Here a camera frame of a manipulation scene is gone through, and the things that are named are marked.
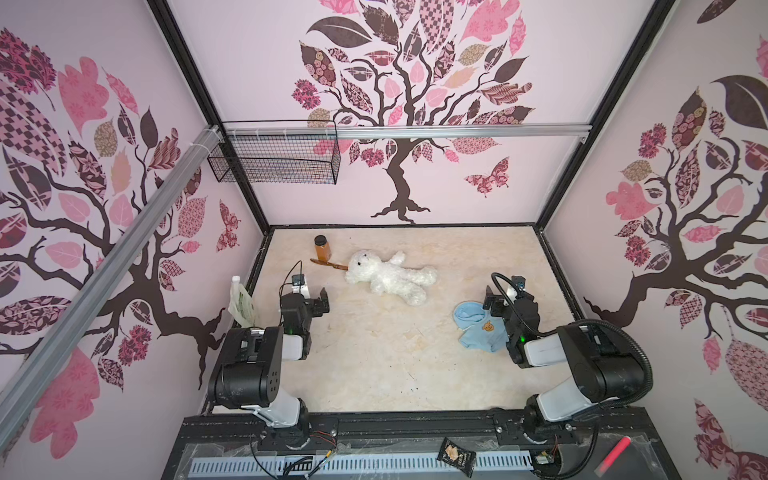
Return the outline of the light blue bear hoodie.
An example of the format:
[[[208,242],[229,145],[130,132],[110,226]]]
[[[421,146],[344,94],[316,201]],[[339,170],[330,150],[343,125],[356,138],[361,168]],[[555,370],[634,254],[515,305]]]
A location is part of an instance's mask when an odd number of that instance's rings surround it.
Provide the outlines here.
[[[483,305],[475,301],[458,304],[453,320],[462,331],[459,343],[467,349],[495,353],[506,348],[508,334],[502,318],[490,315]]]

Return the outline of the white teddy bear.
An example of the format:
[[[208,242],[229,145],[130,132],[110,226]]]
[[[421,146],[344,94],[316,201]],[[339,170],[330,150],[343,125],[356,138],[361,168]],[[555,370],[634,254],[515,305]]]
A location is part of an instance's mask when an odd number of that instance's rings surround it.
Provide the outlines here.
[[[351,285],[368,283],[372,293],[398,296],[412,307],[424,305],[427,301],[426,287],[437,282],[438,272],[431,266],[406,268],[403,266],[405,259],[402,251],[384,261],[372,251],[360,250],[349,260],[345,280]]]

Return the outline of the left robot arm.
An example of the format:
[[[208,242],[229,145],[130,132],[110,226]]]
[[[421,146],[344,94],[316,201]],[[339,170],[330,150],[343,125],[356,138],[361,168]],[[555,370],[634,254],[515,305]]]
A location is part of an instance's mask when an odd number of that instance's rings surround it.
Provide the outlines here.
[[[306,444],[308,409],[281,387],[282,366],[307,359],[312,320],[329,312],[325,289],[316,298],[288,293],[280,297],[279,325],[230,330],[208,383],[206,412],[251,414],[293,447]]]

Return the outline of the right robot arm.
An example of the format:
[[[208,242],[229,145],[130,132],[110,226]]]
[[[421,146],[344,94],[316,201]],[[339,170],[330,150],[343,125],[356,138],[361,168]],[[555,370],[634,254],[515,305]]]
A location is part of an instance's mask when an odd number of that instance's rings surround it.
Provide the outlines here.
[[[568,367],[564,381],[529,397],[522,409],[518,430],[532,443],[555,437],[580,416],[634,403],[653,387],[648,356],[629,334],[610,322],[578,320],[541,332],[538,304],[515,286],[497,293],[487,287],[483,309],[503,322],[505,347],[515,365],[522,369]]]

